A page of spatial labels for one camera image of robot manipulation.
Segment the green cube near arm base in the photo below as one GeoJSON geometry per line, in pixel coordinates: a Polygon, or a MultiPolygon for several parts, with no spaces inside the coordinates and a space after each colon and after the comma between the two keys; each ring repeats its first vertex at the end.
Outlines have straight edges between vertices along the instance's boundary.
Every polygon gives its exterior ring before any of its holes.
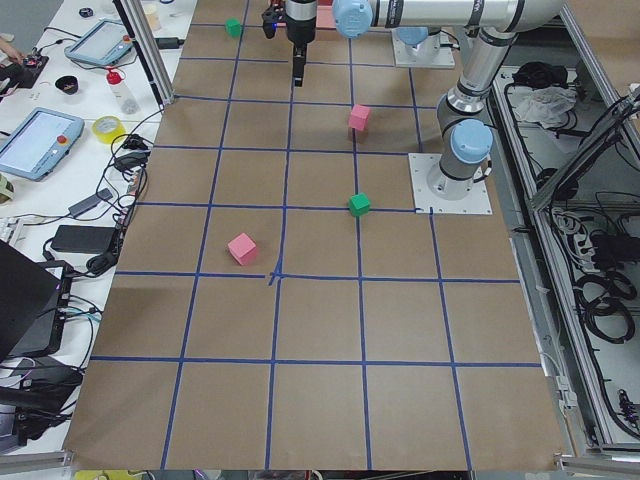
{"type": "Polygon", "coordinates": [[[351,215],[358,218],[370,211],[371,202],[364,192],[360,192],[349,198],[348,208],[351,215]]]}

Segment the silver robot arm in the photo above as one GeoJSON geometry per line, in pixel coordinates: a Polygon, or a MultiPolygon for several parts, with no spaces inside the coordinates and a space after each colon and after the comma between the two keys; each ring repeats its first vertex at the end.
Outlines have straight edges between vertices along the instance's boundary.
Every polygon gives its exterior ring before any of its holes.
{"type": "Polygon", "coordinates": [[[336,29],[357,38],[371,28],[461,26],[478,31],[457,84],[439,108],[445,118],[474,117],[517,35],[538,28],[560,13],[562,1],[334,1],[336,29]]]}
{"type": "Polygon", "coordinates": [[[411,56],[432,55],[440,49],[439,27],[399,27],[396,30],[398,40],[411,56]]]}

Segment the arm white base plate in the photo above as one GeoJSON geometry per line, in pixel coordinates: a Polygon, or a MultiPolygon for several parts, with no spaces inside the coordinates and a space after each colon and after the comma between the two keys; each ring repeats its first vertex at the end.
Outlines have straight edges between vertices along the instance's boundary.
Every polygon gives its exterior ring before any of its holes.
{"type": "Polygon", "coordinates": [[[450,70],[455,67],[453,47],[440,27],[399,27],[391,35],[396,67],[450,70]]]}
{"type": "Polygon", "coordinates": [[[414,210],[419,214],[491,215],[492,207],[480,166],[467,180],[453,180],[440,169],[440,154],[410,153],[414,210]]]}

